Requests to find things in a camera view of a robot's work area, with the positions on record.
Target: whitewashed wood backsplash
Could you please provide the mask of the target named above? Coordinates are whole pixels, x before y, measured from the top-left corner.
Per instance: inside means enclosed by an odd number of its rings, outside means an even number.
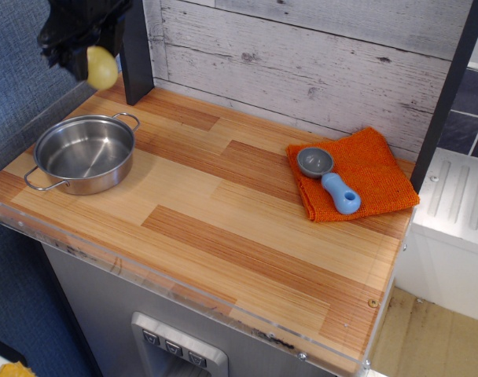
[[[155,84],[415,160],[471,0],[144,0]]]

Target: wooden floor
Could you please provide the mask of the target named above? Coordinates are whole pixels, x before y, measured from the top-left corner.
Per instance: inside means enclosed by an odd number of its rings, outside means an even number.
[[[388,377],[478,377],[478,320],[395,288],[371,360]]]

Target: pot handle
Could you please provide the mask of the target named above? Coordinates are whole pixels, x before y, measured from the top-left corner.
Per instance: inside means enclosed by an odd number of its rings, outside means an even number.
[[[29,177],[29,174],[33,173],[36,169],[38,169],[38,166],[34,167],[33,169],[29,170],[25,175],[24,175],[24,180],[26,181],[26,185],[28,185],[29,187],[31,187],[32,189],[35,189],[35,190],[38,190],[38,191],[48,191],[50,190],[51,188],[53,189],[54,187],[57,187],[58,185],[62,185],[63,183],[65,183],[67,186],[69,186],[69,182],[66,181],[65,179],[63,179],[62,181],[56,183],[55,185],[51,185],[49,187],[36,187],[34,185],[32,185],[31,183],[29,183],[28,181],[28,177]]]
[[[137,125],[136,125],[135,128],[133,128],[132,132],[136,132],[136,130],[140,127],[141,122],[139,121],[139,119],[136,118],[134,115],[129,114],[128,112],[119,112],[118,114],[115,114],[112,118],[116,118],[119,115],[130,116],[131,118],[133,118],[136,121]]]

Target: yellow object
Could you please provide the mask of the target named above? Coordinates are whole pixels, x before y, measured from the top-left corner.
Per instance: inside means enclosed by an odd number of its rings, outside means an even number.
[[[100,46],[87,49],[89,75],[87,82],[95,89],[111,88],[119,77],[119,68],[112,54]]]
[[[15,364],[4,364],[0,368],[0,377],[35,377],[31,369],[23,366],[20,361]]]

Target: blue scoop handle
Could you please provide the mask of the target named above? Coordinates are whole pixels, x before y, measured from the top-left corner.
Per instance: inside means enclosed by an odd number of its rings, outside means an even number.
[[[323,188],[329,192],[335,203],[336,210],[341,214],[353,214],[362,204],[358,193],[347,186],[339,174],[327,173],[321,178]]]

